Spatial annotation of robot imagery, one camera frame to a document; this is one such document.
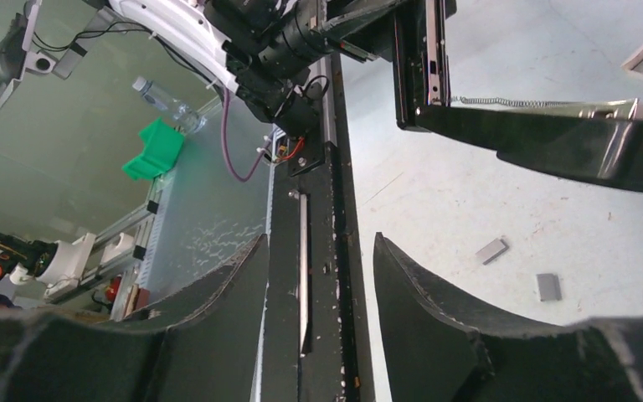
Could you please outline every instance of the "green plastic container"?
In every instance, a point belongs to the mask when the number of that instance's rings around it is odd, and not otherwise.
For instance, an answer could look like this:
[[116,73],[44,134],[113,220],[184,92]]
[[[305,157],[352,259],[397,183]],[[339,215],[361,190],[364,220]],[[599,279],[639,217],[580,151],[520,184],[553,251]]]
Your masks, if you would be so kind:
[[122,170],[134,180],[153,179],[173,168],[183,145],[183,134],[157,119],[139,131],[144,150],[127,162]]

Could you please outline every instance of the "metal spring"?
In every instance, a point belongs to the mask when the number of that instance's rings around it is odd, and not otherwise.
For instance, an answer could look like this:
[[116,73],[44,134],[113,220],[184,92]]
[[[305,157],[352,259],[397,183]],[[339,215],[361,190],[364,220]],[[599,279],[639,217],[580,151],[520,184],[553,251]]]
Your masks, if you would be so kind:
[[560,102],[551,100],[511,100],[506,98],[467,98],[452,96],[450,102],[461,102],[465,105],[501,105],[506,107],[555,107],[566,106],[574,102]]

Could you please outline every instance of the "bottle cap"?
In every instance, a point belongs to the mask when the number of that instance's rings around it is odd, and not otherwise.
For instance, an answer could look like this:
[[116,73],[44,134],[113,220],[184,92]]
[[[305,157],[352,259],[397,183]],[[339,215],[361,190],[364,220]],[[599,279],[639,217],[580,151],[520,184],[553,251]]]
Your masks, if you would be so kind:
[[134,88],[134,90],[143,90],[146,84],[147,79],[142,76],[138,76],[136,77],[136,80],[134,81],[134,84],[131,85],[131,87]]

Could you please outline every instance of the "small gray rectangle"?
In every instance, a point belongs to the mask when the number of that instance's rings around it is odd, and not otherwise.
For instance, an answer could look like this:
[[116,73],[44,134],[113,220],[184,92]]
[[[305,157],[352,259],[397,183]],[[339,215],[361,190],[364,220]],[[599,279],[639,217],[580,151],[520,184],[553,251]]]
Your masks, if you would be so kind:
[[556,274],[536,275],[538,283],[538,298],[541,302],[555,302],[561,300],[561,284]]
[[484,248],[477,251],[476,256],[482,264],[487,265],[507,250],[509,250],[509,245],[507,245],[504,240],[494,239],[490,244],[485,245]]

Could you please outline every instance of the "clear water bottle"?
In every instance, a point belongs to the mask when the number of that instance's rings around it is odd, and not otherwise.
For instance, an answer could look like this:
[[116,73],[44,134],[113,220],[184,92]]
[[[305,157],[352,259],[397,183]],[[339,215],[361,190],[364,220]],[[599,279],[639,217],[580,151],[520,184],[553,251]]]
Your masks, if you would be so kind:
[[205,117],[186,102],[173,97],[156,82],[137,77],[131,87],[141,94],[146,103],[167,113],[187,134],[195,134],[206,125]]

